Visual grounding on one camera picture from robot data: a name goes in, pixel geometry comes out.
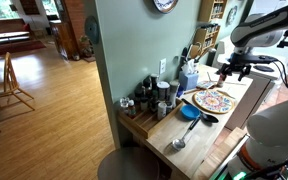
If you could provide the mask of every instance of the chair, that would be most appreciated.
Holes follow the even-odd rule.
[[[4,81],[0,83],[0,97],[15,96],[20,102],[24,103],[26,106],[31,108],[32,110],[35,110],[31,105],[29,105],[27,102],[25,102],[22,98],[20,98],[17,94],[23,93],[27,95],[28,97],[34,99],[33,96],[25,92],[20,88],[19,83],[17,82],[15,72],[12,66],[11,61],[11,54],[9,52],[6,53],[5,56],[5,64],[4,64]]]

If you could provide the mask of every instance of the hardwood floor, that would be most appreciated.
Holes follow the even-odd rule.
[[[114,145],[96,62],[63,60],[50,44],[12,60],[36,110],[0,110],[0,179],[97,179]]]

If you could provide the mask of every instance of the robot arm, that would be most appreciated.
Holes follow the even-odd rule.
[[[288,29],[288,6],[254,21],[238,25],[231,34],[231,41],[235,45],[234,53],[230,59],[230,64],[223,64],[220,69],[221,78],[225,80],[226,76],[232,72],[240,72],[238,79],[240,81],[245,75],[250,73],[250,63],[269,64],[277,61],[277,59],[269,56],[252,55],[249,50],[251,47],[272,45],[272,43],[265,44],[256,37],[283,29]]]
[[[282,29],[288,29],[288,6],[254,21],[241,23],[233,30],[231,34],[231,41],[236,47],[249,47],[249,43],[253,38],[261,34]],[[262,44],[255,43],[252,46],[261,47]]]
[[[221,76],[240,71],[240,80],[249,73],[251,68],[249,63],[276,61],[267,56],[252,55],[249,53],[249,47],[263,47],[262,42],[254,38],[281,29],[288,29],[288,6],[237,26],[231,35],[236,48],[230,64],[222,66]],[[267,168],[270,170],[269,167],[274,167],[288,158],[288,101],[250,116],[246,126],[251,138],[246,141],[243,150],[240,151],[243,153],[229,162],[228,171],[231,176],[239,172],[261,172],[259,170]]]

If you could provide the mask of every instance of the cable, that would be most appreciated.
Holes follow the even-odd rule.
[[[278,71],[280,72],[280,75],[281,75],[281,78],[282,78],[282,81],[283,83],[285,84],[285,87],[288,89],[288,82],[287,82],[287,75],[286,75],[286,70],[285,70],[285,66],[284,64],[280,61],[280,60],[277,60],[279,63],[281,63],[282,67],[283,67],[283,73],[280,69],[280,67],[276,64],[276,62],[273,61],[273,63],[275,64],[275,66],[277,67]]]

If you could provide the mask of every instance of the spoon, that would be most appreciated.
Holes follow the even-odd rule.
[[[190,104],[192,106],[194,106],[192,103],[188,102],[186,99],[182,98],[182,101],[185,104]],[[205,114],[203,111],[200,111],[201,114],[201,119],[207,122],[211,122],[211,123],[218,123],[218,119],[210,114]]]
[[[186,135],[195,127],[195,125],[197,124],[198,120],[200,116],[197,116],[196,119],[192,122],[192,124],[190,125],[190,127],[187,129],[186,133],[184,134],[184,136],[181,139],[175,139],[172,142],[172,146],[174,149],[176,150],[181,150],[185,147],[185,137]]]

